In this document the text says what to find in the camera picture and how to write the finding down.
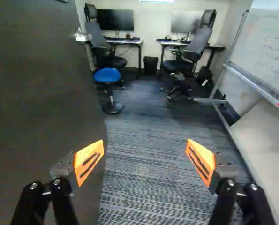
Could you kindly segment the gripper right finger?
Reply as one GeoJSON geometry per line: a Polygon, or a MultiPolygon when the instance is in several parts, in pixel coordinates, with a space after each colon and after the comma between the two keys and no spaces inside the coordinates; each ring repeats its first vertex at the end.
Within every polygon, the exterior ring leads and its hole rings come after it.
{"type": "Polygon", "coordinates": [[[263,188],[254,183],[240,185],[237,169],[220,152],[211,152],[188,139],[186,155],[212,195],[217,196],[209,219],[210,225],[228,225],[234,206],[241,209],[245,225],[274,225],[271,208],[263,188]]]}

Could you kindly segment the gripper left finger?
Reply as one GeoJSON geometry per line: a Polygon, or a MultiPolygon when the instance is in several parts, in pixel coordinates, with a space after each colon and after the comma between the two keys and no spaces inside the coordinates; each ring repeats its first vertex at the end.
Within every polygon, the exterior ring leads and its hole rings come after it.
{"type": "Polygon", "coordinates": [[[104,155],[103,140],[79,151],[70,151],[50,169],[52,180],[43,184],[34,181],[22,189],[12,225],[42,225],[49,205],[53,206],[58,225],[78,225],[71,197],[86,181],[104,155]]]}

